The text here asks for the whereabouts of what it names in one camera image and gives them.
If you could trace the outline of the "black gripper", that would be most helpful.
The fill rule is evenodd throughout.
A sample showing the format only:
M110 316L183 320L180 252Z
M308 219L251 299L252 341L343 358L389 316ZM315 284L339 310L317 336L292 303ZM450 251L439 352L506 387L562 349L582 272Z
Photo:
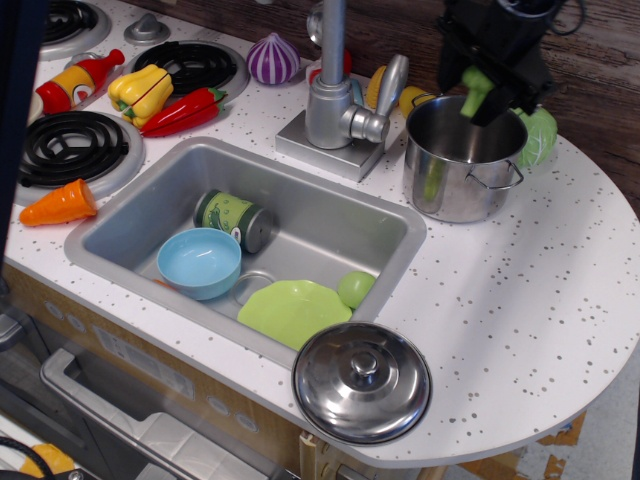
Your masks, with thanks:
M487 126L509 108L536 108L555 84L540 43L558 13L556 1L446 1L437 83L442 93L476 66L495 84L471 123Z

